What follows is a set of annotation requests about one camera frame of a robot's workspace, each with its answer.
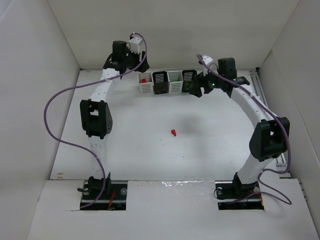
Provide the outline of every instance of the wall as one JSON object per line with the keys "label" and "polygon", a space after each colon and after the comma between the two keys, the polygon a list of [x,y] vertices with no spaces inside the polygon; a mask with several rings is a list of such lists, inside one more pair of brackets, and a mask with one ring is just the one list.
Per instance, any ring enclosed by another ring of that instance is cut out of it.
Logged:
{"label": "wall", "polygon": [[133,31],[153,68],[194,67],[196,54],[260,67],[299,0],[48,0],[81,68],[101,69]]}
{"label": "wall", "polygon": [[291,173],[320,233],[319,9],[318,0],[299,2],[259,74],[269,106],[291,122]]}
{"label": "wall", "polygon": [[[58,144],[46,101],[73,86],[79,66],[46,0],[2,1],[0,12],[0,239],[24,240]],[[61,135],[72,92],[49,108]]]}

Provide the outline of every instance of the small red object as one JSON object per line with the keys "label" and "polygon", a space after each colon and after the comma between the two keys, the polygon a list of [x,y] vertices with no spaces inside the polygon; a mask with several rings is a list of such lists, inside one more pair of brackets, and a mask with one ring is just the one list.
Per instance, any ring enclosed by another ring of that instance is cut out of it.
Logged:
{"label": "small red object", "polygon": [[173,136],[177,136],[176,130],[172,129],[171,133],[173,134]]}

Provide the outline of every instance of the black basket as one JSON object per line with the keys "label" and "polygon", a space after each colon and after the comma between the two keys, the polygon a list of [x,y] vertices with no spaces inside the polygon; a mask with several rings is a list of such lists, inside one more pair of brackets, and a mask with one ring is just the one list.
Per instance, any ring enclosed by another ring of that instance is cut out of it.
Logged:
{"label": "black basket", "polygon": [[197,75],[196,70],[183,70],[182,71],[182,78],[183,78],[183,85],[182,85],[182,92],[189,93],[190,90],[194,87],[194,77]]}
{"label": "black basket", "polygon": [[152,73],[154,94],[167,94],[169,90],[168,74],[166,71]]}

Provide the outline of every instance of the purple cable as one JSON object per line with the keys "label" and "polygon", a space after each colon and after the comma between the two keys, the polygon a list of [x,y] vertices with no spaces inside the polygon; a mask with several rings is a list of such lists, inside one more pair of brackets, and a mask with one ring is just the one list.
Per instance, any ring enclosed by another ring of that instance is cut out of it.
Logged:
{"label": "purple cable", "polygon": [[145,47],[145,54],[141,60],[141,62],[133,69],[125,72],[125,73],[122,73],[118,76],[113,76],[113,77],[110,77],[110,78],[107,78],[107,79],[104,79],[104,80],[100,80],[100,81],[95,81],[95,82],[92,82],[92,83],[88,83],[88,84],[84,84],[84,85],[80,85],[80,86],[72,86],[72,87],[68,87],[66,89],[63,89],[59,92],[57,92],[55,95],[53,95],[49,101],[47,102],[47,104],[45,105],[45,108],[44,108],[44,111],[43,111],[43,121],[44,121],[44,125],[45,125],[45,129],[47,130],[47,132],[49,133],[49,135],[55,139],[56,141],[60,142],[60,143],[63,143],[63,144],[67,144],[67,145],[70,145],[70,146],[73,146],[73,147],[76,147],[76,148],[80,148],[80,149],[83,149],[87,152],[89,152],[90,154],[92,154],[94,156],[94,158],[96,159],[96,161],[98,162],[101,170],[102,170],[102,174],[103,174],[103,183],[102,183],[102,189],[100,191],[100,193],[98,194],[98,196],[95,198],[95,200],[93,200],[92,202],[86,204],[86,205],[83,205],[80,207],[80,209],[83,209],[83,208],[87,208],[91,205],[93,205],[96,201],[99,200],[99,198],[101,197],[101,195],[103,194],[104,192],[104,189],[106,187],[106,172],[105,172],[105,169],[104,169],[104,166],[102,165],[100,159],[98,158],[98,156],[93,152],[91,151],[90,149],[84,147],[84,146],[81,146],[81,145],[78,145],[78,144],[75,144],[75,143],[72,143],[72,142],[68,142],[68,141],[64,141],[64,140],[61,140],[60,138],[56,137],[55,135],[53,135],[53,133],[51,132],[49,126],[48,126],[48,120],[47,120],[47,111],[48,111],[48,107],[50,105],[50,103],[57,97],[59,96],[60,94],[64,93],[64,92],[67,92],[69,90],[74,90],[74,89],[80,89],[80,88],[84,88],[84,87],[88,87],[88,86],[91,86],[91,85],[95,85],[95,84],[100,84],[100,83],[103,83],[103,82],[106,82],[106,81],[110,81],[112,79],[117,79],[117,78],[120,78],[120,77],[123,77],[127,74],[130,74],[132,72],[134,72],[135,70],[137,70],[141,64],[146,60],[147,58],[147,53],[148,53],[148,49],[147,49],[147,42],[145,40],[145,38],[140,34],[140,33],[137,33],[137,32],[134,32],[130,35],[130,37],[132,37],[133,35],[138,35],[139,37],[141,37],[143,43],[144,43],[144,47]]}
{"label": "purple cable", "polygon": [[[237,84],[237,83],[235,83],[235,82],[233,82],[233,81],[231,81],[231,80],[229,80],[229,79],[227,79],[227,78],[219,75],[218,73],[215,73],[211,68],[209,68],[208,65],[205,64],[205,62],[203,61],[203,57],[202,57],[200,54],[197,54],[196,56],[197,56],[197,58],[199,59],[199,62],[200,62],[206,69],[208,69],[208,71],[209,71],[210,73],[212,73],[212,74],[215,75],[216,77],[220,78],[221,80],[226,81],[227,83],[229,83],[229,84],[231,84],[231,85],[233,85],[233,86],[235,86],[235,87],[237,87],[237,88],[240,88],[240,89],[241,89],[242,91],[244,91],[247,95],[251,96],[251,92],[248,91],[247,89],[245,89],[243,86],[241,86],[241,85],[239,85],[239,84]],[[262,185],[266,186],[267,188],[269,188],[269,189],[271,189],[271,190],[279,193],[280,195],[282,195],[284,198],[286,198],[287,201],[285,201],[285,200],[283,200],[283,199],[281,199],[281,198],[279,198],[279,197],[277,197],[277,196],[275,196],[275,195],[273,195],[273,194],[271,194],[271,193],[264,192],[264,191],[259,191],[259,192],[254,192],[254,193],[246,196],[246,197],[243,198],[243,199],[231,201],[231,202],[229,202],[229,203],[230,203],[230,204],[239,203],[239,202],[241,202],[241,201],[243,201],[243,200],[246,200],[246,199],[248,199],[248,198],[251,198],[251,197],[254,196],[254,195],[265,194],[265,195],[268,195],[268,196],[273,197],[273,198],[275,198],[275,199],[278,199],[279,201],[281,201],[281,202],[283,202],[283,203],[285,203],[285,204],[292,205],[291,200],[290,200],[286,195],[284,195],[281,191],[279,191],[279,190],[277,190],[277,189],[275,189],[275,188],[273,188],[273,187],[271,187],[271,186],[269,186],[269,185],[267,185],[267,184],[265,184],[264,182],[261,181],[261,176],[262,176],[262,174],[263,174],[264,172],[268,172],[268,171],[269,171],[269,172],[273,172],[273,173],[275,173],[275,174],[286,174],[287,172],[289,172],[289,169],[290,169],[290,166],[291,166],[291,146],[290,146],[290,141],[289,141],[288,134],[287,134],[287,132],[286,132],[285,127],[282,125],[282,123],[280,122],[280,120],[277,118],[276,115],[274,115],[268,108],[266,108],[255,96],[252,96],[252,99],[253,99],[253,101],[254,101],[260,108],[262,108],[264,111],[266,111],[266,112],[275,120],[275,122],[279,125],[279,127],[281,128],[281,131],[282,131],[282,133],[283,133],[283,135],[284,135],[285,144],[286,144],[287,151],[288,151],[288,158],[287,158],[287,166],[286,166],[286,169],[285,169],[284,171],[276,171],[276,170],[273,170],[273,169],[270,169],[270,168],[265,168],[265,169],[263,170],[263,172],[261,172],[261,173],[259,174],[259,176],[258,176],[258,181],[259,181],[259,183],[261,183]]]}

